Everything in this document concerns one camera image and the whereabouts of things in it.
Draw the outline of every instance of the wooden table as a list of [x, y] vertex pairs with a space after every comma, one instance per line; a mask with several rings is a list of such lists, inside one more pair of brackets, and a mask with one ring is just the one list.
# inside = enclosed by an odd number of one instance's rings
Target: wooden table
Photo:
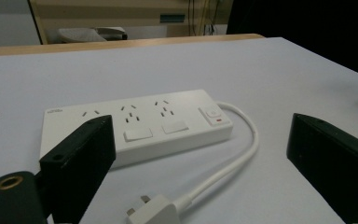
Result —
[[206, 24], [227, 24], [233, 0], [30, 0], [43, 44], [60, 28], [167, 26], [180, 36], [202, 35]]
[[93, 49], [118, 49], [118, 48], [167, 45], [167, 44], [229, 41], [229, 40], [256, 39], [256, 38], [264, 38], [264, 36], [257, 35], [257, 34], [208, 35], [208, 36], [187, 36], [187, 37], [170, 37], [170, 38], [139, 39], [139, 40], [121, 40], [121, 41], [110, 41], [110, 42], [0, 47], [0, 56], [37, 54], [37, 53], [57, 53], [57, 52], [93, 50]]

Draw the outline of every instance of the desk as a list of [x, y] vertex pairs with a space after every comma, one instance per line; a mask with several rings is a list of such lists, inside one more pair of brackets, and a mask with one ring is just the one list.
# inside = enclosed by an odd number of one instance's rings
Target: desk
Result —
[[[192, 35], [202, 35], [205, 24], [227, 24], [233, 0], [30, 0], [43, 44], [60, 28], [101, 26], [183, 26], [191, 24]], [[164, 22], [160, 16], [179, 16]]]
[[3, 55], [20, 55], [36, 53], [57, 53], [67, 51], [92, 50], [92, 49], [117, 49], [146, 47], [155, 45], [184, 44], [196, 42], [211, 41], [229, 41], [264, 38], [262, 35], [208, 35], [208, 36], [188, 36], [188, 37], [170, 37], [157, 39], [140, 39], [140, 40], [122, 40], [110, 42], [93, 42], [93, 43], [74, 43], [74, 44], [55, 44], [41, 46], [19, 46], [19, 47], [0, 47], [0, 56]]
[[[0, 176], [38, 171], [48, 108], [196, 89], [247, 113], [261, 145], [189, 207], [184, 224], [343, 223], [285, 152], [295, 112], [358, 137], [358, 74], [282, 38], [0, 56]], [[230, 162], [251, 136], [227, 114], [226, 142], [110, 172], [82, 223], [125, 223], [139, 196], [175, 199]]]

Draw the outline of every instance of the white power strip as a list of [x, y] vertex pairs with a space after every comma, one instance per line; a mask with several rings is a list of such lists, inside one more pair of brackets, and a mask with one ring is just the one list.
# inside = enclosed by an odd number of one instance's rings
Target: white power strip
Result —
[[229, 138], [233, 124], [203, 90], [48, 109], [40, 158], [89, 119], [112, 115], [113, 167], [145, 161]]

